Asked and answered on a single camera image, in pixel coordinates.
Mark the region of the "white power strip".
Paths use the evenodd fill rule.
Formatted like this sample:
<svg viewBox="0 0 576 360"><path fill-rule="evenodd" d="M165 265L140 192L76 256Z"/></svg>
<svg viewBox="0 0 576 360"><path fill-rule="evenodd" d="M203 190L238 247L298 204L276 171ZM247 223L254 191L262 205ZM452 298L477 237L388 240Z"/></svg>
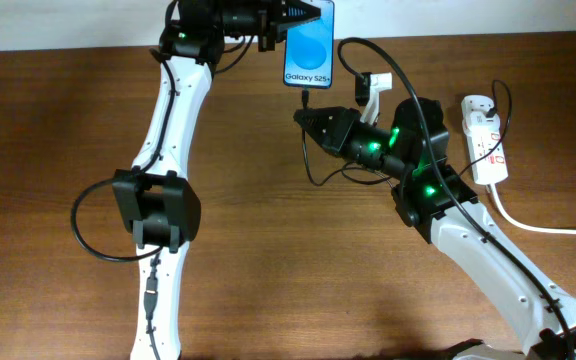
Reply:
<svg viewBox="0 0 576 360"><path fill-rule="evenodd" d="M461 108L462 127L466 135L474 182L486 186L504 181L508 177L508 169L503 146L499 143L500 129L497 132L473 132L466 125L466 117L472 111L488 111L492 108L496 110L493 100L482 95L469 95L462 100Z"/></svg>

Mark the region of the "blue screen smartphone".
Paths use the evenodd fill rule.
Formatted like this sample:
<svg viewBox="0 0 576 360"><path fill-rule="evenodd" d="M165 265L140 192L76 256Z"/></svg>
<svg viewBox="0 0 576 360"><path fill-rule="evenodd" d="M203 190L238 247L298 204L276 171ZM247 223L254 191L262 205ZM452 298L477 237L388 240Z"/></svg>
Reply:
<svg viewBox="0 0 576 360"><path fill-rule="evenodd" d="M283 81L286 86L327 89L332 85L335 4L308 1L318 7L318 20L287 31Z"/></svg>

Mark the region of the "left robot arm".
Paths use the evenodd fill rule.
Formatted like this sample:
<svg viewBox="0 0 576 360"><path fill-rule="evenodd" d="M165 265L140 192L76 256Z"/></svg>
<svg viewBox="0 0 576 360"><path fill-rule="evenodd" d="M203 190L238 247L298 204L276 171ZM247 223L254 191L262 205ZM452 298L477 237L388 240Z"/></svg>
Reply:
<svg viewBox="0 0 576 360"><path fill-rule="evenodd" d="M291 28L325 18L322 1L174 1L152 55L161 78L144 143L112 188L136 246L139 271L133 359L182 355L179 307L184 262L196 238L201 203L188 180L188 161L202 104L220 73L228 37L257 39L274 50Z"/></svg>

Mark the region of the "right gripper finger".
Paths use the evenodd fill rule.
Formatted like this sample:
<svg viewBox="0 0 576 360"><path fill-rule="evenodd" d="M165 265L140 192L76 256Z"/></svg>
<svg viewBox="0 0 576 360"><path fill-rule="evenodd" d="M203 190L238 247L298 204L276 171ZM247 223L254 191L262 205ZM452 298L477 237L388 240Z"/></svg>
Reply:
<svg viewBox="0 0 576 360"><path fill-rule="evenodd" d="M341 112L340 107L300 109L294 113L294 121L304 130L323 131Z"/></svg>
<svg viewBox="0 0 576 360"><path fill-rule="evenodd" d="M322 149L330 149L332 145L332 137L326 126L311 125L305 123L302 129L307 135Z"/></svg>

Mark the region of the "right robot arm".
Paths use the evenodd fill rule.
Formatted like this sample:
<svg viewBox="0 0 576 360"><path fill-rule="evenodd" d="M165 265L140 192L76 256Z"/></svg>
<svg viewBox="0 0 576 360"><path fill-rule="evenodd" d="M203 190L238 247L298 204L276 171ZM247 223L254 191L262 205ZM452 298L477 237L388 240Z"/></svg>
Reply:
<svg viewBox="0 0 576 360"><path fill-rule="evenodd" d="M344 107L299 109L295 122L327 153L397 180L402 221L454 261L517 335L529 359L576 359L576 298L549 279L497 226L446 162L441 105L407 99L390 130Z"/></svg>

